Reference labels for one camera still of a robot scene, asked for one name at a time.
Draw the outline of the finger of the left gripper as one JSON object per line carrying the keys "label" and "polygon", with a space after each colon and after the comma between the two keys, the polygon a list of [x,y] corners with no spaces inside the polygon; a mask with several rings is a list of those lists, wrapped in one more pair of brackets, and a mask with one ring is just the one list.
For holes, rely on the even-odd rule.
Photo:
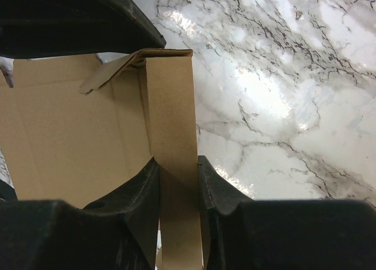
{"label": "finger of the left gripper", "polygon": [[1,0],[1,56],[48,58],[164,48],[132,0]]}

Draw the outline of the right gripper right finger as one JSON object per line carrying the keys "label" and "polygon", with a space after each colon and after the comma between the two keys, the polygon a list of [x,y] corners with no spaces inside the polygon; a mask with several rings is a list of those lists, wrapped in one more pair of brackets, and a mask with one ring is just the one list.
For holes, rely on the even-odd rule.
{"label": "right gripper right finger", "polygon": [[359,200],[252,200],[198,158],[205,269],[374,269],[375,209]]}

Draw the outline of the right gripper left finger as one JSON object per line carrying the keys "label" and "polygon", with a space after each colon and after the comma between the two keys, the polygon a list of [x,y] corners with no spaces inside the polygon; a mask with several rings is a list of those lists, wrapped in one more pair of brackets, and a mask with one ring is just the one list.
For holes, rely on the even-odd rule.
{"label": "right gripper left finger", "polygon": [[2,269],[153,269],[159,165],[76,208],[62,200],[1,204]]}

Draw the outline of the brown cardboard box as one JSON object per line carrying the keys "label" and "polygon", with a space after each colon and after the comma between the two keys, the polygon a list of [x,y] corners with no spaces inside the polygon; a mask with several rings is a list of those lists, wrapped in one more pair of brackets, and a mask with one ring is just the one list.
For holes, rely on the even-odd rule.
{"label": "brown cardboard box", "polygon": [[15,201],[85,208],[154,159],[163,268],[201,269],[192,55],[14,61],[16,85],[1,88],[1,149]]}

